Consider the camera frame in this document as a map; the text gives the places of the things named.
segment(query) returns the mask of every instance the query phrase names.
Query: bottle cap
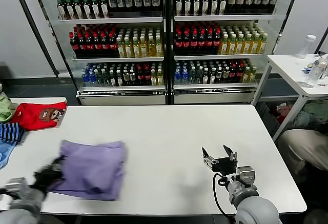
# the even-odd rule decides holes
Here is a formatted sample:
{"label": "bottle cap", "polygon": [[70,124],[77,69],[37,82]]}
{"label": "bottle cap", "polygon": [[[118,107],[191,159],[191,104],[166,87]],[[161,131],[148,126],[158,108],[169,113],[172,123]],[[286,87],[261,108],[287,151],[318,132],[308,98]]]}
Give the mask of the bottle cap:
{"label": "bottle cap", "polygon": [[309,41],[315,41],[316,40],[316,36],[314,36],[314,35],[312,35],[312,34],[308,34],[307,36],[306,36],[306,39],[308,39]]}

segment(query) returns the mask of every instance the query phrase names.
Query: cable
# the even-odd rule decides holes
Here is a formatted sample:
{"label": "cable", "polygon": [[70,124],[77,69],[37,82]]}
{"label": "cable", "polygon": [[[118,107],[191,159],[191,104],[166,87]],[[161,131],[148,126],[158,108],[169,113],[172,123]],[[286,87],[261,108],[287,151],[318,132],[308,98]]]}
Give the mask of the cable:
{"label": "cable", "polygon": [[216,191],[215,191],[215,178],[217,176],[220,176],[222,177],[222,175],[218,174],[218,173],[215,173],[214,176],[213,176],[213,194],[214,194],[214,199],[215,199],[215,203],[216,203],[216,206],[218,207],[218,209],[221,211],[222,215],[224,215],[228,220],[233,220],[232,217],[228,216],[224,211],[223,209],[221,208],[218,200],[217,200],[217,197],[216,197]]}

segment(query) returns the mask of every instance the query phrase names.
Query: white tabletop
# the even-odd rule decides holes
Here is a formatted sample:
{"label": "white tabletop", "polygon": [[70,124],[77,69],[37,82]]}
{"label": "white tabletop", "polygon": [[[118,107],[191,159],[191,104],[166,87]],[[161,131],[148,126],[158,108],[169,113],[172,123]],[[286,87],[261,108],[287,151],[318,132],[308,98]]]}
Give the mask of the white tabletop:
{"label": "white tabletop", "polygon": [[[84,200],[49,193],[42,212],[76,215],[203,215],[219,213],[212,191],[213,173],[202,162],[201,147],[227,156],[222,144],[238,152],[238,165],[256,171],[260,196],[278,211],[302,212],[305,202],[270,135],[251,105],[217,106],[69,106],[57,128],[32,131],[0,170],[0,186],[26,177],[58,156],[62,139],[95,145],[123,140],[128,150],[118,201]],[[218,200],[236,213],[224,187]],[[0,201],[8,208],[10,197]]]}
{"label": "white tabletop", "polygon": [[[328,96],[328,87],[316,85],[313,88],[304,87],[306,74],[302,71],[309,63],[313,63],[319,57],[307,55],[305,59],[299,59],[294,55],[268,55],[270,64],[275,68],[278,74],[291,85],[299,94],[307,97],[325,97]],[[328,77],[320,79],[318,84],[328,85]]]}

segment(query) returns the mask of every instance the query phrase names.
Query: khaki pants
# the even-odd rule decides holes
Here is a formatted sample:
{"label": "khaki pants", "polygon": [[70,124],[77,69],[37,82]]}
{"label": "khaki pants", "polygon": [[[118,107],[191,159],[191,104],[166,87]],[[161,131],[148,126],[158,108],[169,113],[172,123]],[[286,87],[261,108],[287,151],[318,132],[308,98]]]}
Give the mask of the khaki pants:
{"label": "khaki pants", "polygon": [[328,171],[328,136],[313,130],[285,131],[278,141],[279,152],[296,183],[306,180],[306,162]]}

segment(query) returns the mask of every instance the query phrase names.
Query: white side table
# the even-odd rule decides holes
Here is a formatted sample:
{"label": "white side table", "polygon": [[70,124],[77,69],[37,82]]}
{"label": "white side table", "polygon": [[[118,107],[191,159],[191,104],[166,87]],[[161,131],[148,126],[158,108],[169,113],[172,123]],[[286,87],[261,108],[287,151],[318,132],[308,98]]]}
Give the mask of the white side table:
{"label": "white side table", "polygon": [[292,121],[300,110],[303,108],[304,104],[309,99],[320,99],[328,97],[328,87],[319,86],[318,84],[327,84],[328,78],[320,79],[318,84],[313,88],[307,88],[302,85],[306,78],[306,74],[302,71],[309,63],[314,62],[318,57],[316,55],[307,55],[305,59],[299,59],[294,55],[268,55],[268,64],[264,70],[262,78],[260,80],[259,86],[255,92],[254,98],[251,102],[253,106],[258,102],[265,82],[267,81],[269,74],[274,68],[277,73],[298,93],[297,98],[293,108],[290,110],[289,114],[280,125],[279,129],[273,136],[273,141],[275,141],[281,132],[284,130],[286,125]]}

